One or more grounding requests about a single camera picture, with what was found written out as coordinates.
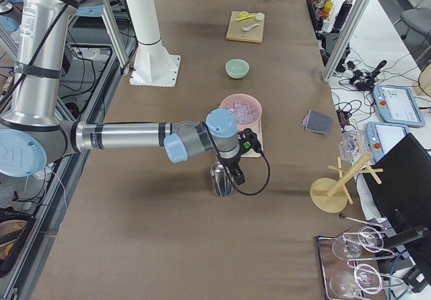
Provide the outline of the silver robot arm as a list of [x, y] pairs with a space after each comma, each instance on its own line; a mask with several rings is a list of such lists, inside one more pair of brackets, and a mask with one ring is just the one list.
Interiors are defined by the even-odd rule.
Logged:
[[224, 109], [204, 122], [98, 123], [55, 117], [69, 18], [102, 0], [24, 0], [11, 108], [1, 116], [1, 172], [26, 177], [74, 153], [106, 148], [162, 147], [172, 162], [213, 150], [237, 173], [236, 121]]

